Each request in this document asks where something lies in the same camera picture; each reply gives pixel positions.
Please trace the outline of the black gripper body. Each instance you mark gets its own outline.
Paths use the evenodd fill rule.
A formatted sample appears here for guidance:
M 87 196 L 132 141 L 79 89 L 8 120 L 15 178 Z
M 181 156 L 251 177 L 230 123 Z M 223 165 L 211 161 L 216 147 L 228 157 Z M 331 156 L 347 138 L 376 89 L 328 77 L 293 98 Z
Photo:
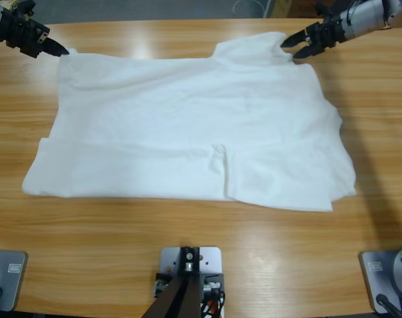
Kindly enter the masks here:
M 336 43 L 346 41 L 342 19 L 337 16 L 326 16 L 322 23 L 314 23 L 306 28 L 309 47 L 312 50 L 332 48 Z
M 50 32 L 47 26 L 32 19 L 26 20 L 17 11 L 3 9 L 0 17 L 0 42 L 19 48 L 21 53 L 33 58 L 44 51 L 43 42 Z

